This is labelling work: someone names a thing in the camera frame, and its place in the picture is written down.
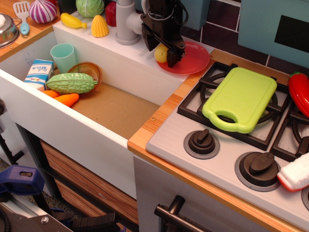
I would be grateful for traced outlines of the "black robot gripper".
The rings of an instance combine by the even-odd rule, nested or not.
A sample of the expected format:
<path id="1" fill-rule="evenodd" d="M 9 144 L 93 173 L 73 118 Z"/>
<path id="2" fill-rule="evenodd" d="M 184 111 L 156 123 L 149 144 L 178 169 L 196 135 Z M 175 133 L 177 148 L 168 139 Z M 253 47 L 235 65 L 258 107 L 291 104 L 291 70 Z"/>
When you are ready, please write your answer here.
<path id="1" fill-rule="evenodd" d="M 167 48 L 168 67 L 173 68 L 185 56 L 185 42 L 180 29 L 186 23 L 183 19 L 184 7 L 148 7 L 141 15 L 142 37 L 149 51 L 159 44 Z"/>

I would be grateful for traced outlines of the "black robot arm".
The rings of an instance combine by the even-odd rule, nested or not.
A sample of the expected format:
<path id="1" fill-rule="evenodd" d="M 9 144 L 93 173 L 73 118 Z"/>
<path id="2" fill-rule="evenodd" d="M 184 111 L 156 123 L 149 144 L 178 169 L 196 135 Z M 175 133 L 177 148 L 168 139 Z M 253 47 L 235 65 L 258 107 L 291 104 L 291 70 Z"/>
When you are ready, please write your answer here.
<path id="1" fill-rule="evenodd" d="M 181 36 L 182 25 L 189 15 L 180 0 L 147 0 L 142 20 L 142 36 L 149 51 L 159 44 L 167 50 L 167 64 L 172 68 L 185 56 L 186 44 Z"/>

